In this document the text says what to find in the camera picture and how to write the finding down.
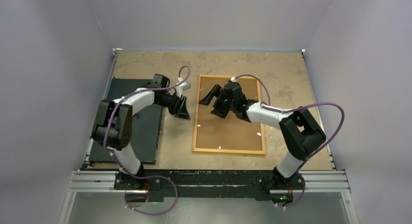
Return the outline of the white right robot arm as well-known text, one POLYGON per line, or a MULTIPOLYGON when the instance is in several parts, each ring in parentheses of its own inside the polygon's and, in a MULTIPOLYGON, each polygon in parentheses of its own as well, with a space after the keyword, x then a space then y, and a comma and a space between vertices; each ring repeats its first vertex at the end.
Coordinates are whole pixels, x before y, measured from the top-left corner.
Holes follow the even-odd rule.
POLYGON ((281 131, 287 153, 273 169, 273 183, 283 189, 292 182, 301 165, 325 142, 326 135, 308 109, 276 109, 258 100, 248 99, 237 82, 215 85, 198 103, 209 105, 211 114, 225 118, 229 112, 243 121, 261 123, 281 131))

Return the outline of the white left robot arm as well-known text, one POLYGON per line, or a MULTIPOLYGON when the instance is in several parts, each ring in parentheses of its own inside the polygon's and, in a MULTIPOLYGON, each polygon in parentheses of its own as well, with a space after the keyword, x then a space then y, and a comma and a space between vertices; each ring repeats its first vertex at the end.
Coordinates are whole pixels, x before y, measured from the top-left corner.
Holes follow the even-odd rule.
POLYGON ((119 180, 132 189, 140 189, 151 178, 144 175, 144 167, 131 146, 134 115, 156 104, 167 108, 174 117, 190 120, 183 94, 187 89, 190 83, 185 78, 178 77, 171 86, 168 77, 155 74, 150 82, 126 96, 100 101, 91 137, 115 159, 119 180))

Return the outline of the black flat box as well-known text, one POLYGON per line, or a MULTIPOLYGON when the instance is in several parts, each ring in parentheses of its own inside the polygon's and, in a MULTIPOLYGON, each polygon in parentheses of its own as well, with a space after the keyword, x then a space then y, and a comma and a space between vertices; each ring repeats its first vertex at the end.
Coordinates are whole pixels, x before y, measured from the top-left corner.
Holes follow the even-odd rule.
MULTIPOLYGON (((114 100, 132 93, 137 88, 145 86, 151 79, 119 79, 113 78, 106 98, 114 100)), ((155 164, 159 141, 163 108, 151 105, 133 116, 131 146, 136 157, 143 164, 155 164)))

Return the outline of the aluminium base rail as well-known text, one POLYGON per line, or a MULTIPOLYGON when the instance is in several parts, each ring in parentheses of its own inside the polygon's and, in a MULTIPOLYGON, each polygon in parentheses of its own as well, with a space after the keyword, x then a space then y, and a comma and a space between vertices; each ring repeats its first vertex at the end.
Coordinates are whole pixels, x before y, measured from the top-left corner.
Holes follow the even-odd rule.
POLYGON ((285 184, 271 170, 154 170, 144 182, 122 179, 116 171, 74 171, 71 192, 138 194, 150 202, 165 198, 253 198, 257 201, 292 200, 301 192, 349 192, 343 171, 302 171, 285 184))

